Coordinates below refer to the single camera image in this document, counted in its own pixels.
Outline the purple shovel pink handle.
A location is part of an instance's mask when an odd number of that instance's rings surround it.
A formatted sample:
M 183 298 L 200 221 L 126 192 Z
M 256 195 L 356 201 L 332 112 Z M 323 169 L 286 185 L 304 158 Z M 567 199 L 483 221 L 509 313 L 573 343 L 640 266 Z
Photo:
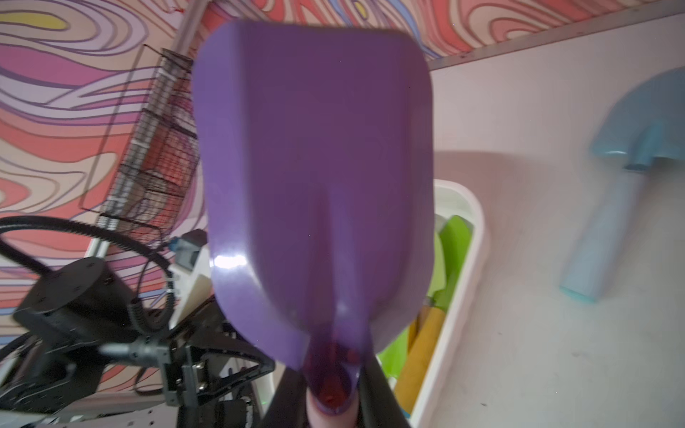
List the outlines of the purple shovel pink handle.
M 433 272 L 433 92 L 399 30 L 230 21 L 194 62 L 210 278 L 230 323 L 356 410 Z

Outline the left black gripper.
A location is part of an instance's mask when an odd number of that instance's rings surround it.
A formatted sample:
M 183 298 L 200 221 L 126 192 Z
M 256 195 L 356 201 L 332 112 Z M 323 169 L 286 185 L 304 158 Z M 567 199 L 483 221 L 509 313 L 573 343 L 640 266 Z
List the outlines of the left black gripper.
M 12 317 L 28 337 L 1 384 L 3 410 L 58 412 L 96 393 L 114 364 L 176 371 L 160 310 L 98 258 L 42 274 Z

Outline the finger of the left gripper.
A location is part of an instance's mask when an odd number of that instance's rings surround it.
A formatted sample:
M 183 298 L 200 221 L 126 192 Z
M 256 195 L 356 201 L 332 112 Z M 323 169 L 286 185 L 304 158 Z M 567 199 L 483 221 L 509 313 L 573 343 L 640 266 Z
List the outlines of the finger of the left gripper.
M 230 333 L 196 331 L 160 347 L 162 393 L 173 407 L 204 406 L 274 369 L 274 360 Z

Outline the light blue shovel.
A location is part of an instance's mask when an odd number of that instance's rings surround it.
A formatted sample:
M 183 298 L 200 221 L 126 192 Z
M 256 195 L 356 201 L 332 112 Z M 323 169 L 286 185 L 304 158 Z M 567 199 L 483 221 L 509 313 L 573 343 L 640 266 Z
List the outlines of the light blue shovel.
M 646 80 L 617 101 L 590 152 L 622 156 L 624 165 L 577 242 L 560 289 L 584 301 L 597 301 L 610 285 L 655 161 L 684 159 L 683 67 Z

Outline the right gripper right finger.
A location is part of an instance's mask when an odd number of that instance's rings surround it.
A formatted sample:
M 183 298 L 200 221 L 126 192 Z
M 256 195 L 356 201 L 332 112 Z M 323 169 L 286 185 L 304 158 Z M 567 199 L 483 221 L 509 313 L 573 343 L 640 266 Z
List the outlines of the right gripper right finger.
M 359 397 L 360 427 L 410 427 L 375 355 L 368 357 L 361 367 Z

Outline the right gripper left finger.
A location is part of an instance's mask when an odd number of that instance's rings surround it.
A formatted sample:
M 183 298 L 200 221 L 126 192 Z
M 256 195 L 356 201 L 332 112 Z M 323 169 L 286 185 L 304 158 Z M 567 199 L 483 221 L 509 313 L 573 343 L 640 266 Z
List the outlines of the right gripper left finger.
M 305 428 L 309 426 L 306 403 L 307 383 L 304 376 L 285 368 L 260 428 Z

